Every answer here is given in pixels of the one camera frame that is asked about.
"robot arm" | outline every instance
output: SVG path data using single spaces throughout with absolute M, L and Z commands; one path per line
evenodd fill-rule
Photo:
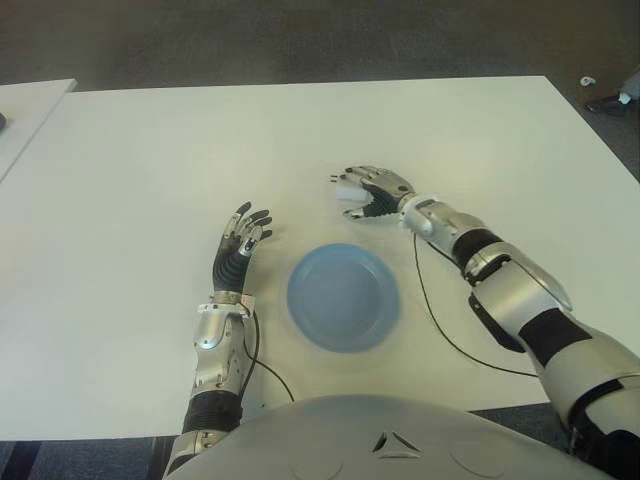
M 246 387 L 244 322 L 253 313 L 253 298 L 242 295 L 251 255 L 271 236 L 268 210 L 248 216 L 251 203 L 229 220 L 213 264 L 211 302 L 198 309 L 200 321 L 193 346 L 198 357 L 183 433 L 175 439 L 165 477 L 219 442 L 240 424 Z
M 341 175 L 373 196 L 350 218 L 400 213 L 400 222 L 460 268 L 469 304 L 504 348 L 527 353 L 579 458 L 617 478 L 638 478 L 640 359 L 571 315 L 562 286 L 476 217 L 374 167 Z

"floor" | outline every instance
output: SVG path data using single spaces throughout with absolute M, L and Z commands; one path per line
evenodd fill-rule
M 637 110 L 618 118 L 582 108 L 640 63 L 639 8 L 637 0 L 1 0 L 0 84 L 73 77 L 79 90 L 101 90 L 542 74 L 640 179 Z M 581 87 L 583 75 L 597 84 Z M 565 445 L 549 405 L 478 414 Z M 0 472 L 3 480 L 142 479 L 152 443 L 0 443 Z

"blue plate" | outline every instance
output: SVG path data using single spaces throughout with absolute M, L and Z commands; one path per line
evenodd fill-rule
M 398 288 L 389 268 L 355 245 L 308 253 L 293 269 L 289 313 L 315 344 L 357 352 L 380 343 L 398 317 Z

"wire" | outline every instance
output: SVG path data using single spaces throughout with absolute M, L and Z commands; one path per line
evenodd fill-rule
M 244 398 L 244 392 L 247 389 L 247 385 L 249 385 L 249 380 L 251 380 L 251 375 L 253 375 L 253 370 L 256 368 L 256 362 L 258 361 L 258 352 L 260 351 L 260 323 L 258 322 L 258 315 L 256 315 L 255 310 L 253 311 L 253 323 L 256 326 L 256 346 L 253 349 L 253 358 L 251 359 L 251 366 L 249 367 L 249 371 L 247 372 L 247 376 L 244 379 L 244 383 L 242 384 L 242 388 L 240 389 L 240 393 L 238 396 L 240 397 L 240 401 Z
M 424 281 L 422 280 L 422 272 L 420 271 L 420 261 L 418 260 L 417 235 L 415 233 L 413 234 L 413 254 L 415 256 L 416 270 L 418 271 L 418 278 L 420 279 L 420 287 L 422 287 L 422 295 L 424 295 L 424 301 L 427 304 L 427 309 L 429 310 L 429 314 L 431 315 L 431 318 L 433 319 L 433 323 L 435 324 L 436 328 L 440 332 L 440 335 L 442 335 L 444 337 L 444 339 L 447 342 L 449 342 L 449 345 L 451 345 L 453 348 L 455 348 L 458 352 L 460 352 L 462 355 L 464 355 L 468 359 L 473 360 L 474 362 L 479 363 L 480 365 L 484 365 L 485 367 L 493 368 L 494 370 L 500 370 L 501 372 L 513 373 L 515 375 L 523 375 L 525 377 L 538 378 L 538 376 L 533 374 L 533 373 L 519 372 L 518 370 L 510 370 L 508 368 L 502 368 L 502 367 L 498 367 L 496 365 L 491 365 L 490 363 L 484 362 L 484 361 L 482 361 L 480 359 L 477 359 L 473 355 L 468 354 L 467 352 L 462 350 L 462 348 L 460 348 L 458 345 L 456 345 L 447 336 L 445 331 L 442 329 L 442 327 L 440 326 L 440 323 L 438 322 L 438 319 L 436 318 L 436 316 L 433 313 L 433 309 L 431 308 L 431 302 L 429 301 L 429 297 L 427 296 L 427 290 L 425 289 Z
M 253 312 L 253 319 L 254 319 L 255 325 L 256 325 L 256 346 L 257 346 L 260 343 L 260 327 L 258 326 L 258 316 L 256 315 L 255 311 Z M 291 389 L 289 388 L 289 385 L 287 385 L 287 382 L 285 382 L 284 379 L 280 375 L 278 375 L 278 372 L 276 372 L 273 368 L 271 368 L 266 363 L 261 362 L 260 360 L 258 360 L 258 349 L 256 348 L 255 351 L 254 351 L 253 356 L 251 356 L 251 354 L 249 353 L 249 349 L 247 348 L 247 342 L 245 340 L 243 340 L 242 344 L 244 345 L 244 353 L 246 353 L 247 357 L 249 357 L 251 359 L 251 361 L 252 361 L 251 368 L 249 369 L 249 373 L 247 374 L 247 379 L 245 380 L 245 385 L 243 386 L 242 394 L 244 394 L 244 389 L 246 389 L 246 386 L 249 383 L 249 377 L 250 377 L 250 375 L 251 375 L 251 373 L 253 371 L 253 366 L 255 364 L 258 364 L 262 368 L 264 368 L 265 370 L 270 372 L 274 377 L 276 377 L 280 381 L 280 383 L 282 384 L 284 389 L 287 391 L 287 395 L 289 395 L 289 399 L 291 400 L 291 403 L 295 402 L 296 400 L 293 397 L 293 393 L 291 393 Z

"white table surface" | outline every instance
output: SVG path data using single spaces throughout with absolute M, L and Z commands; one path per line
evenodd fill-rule
M 7 124 L 0 132 L 0 182 L 75 80 L 0 85 L 0 113 Z
M 73 93 L 0 185 L 1 439 L 178 433 L 195 309 L 228 215 L 249 199 L 274 217 L 246 284 L 261 352 L 298 398 L 546 401 L 536 379 L 476 365 L 438 335 L 393 218 L 341 217 L 327 178 L 353 164 L 479 216 L 563 283 L 577 318 L 640 353 L 638 184 L 543 77 Z M 293 266 L 332 242 L 378 255 L 401 290 L 395 329 L 366 353 L 314 346 L 285 306 Z M 420 251 L 449 335 L 531 371 L 475 318 L 458 272 Z M 286 401 L 258 368 L 247 417 Z

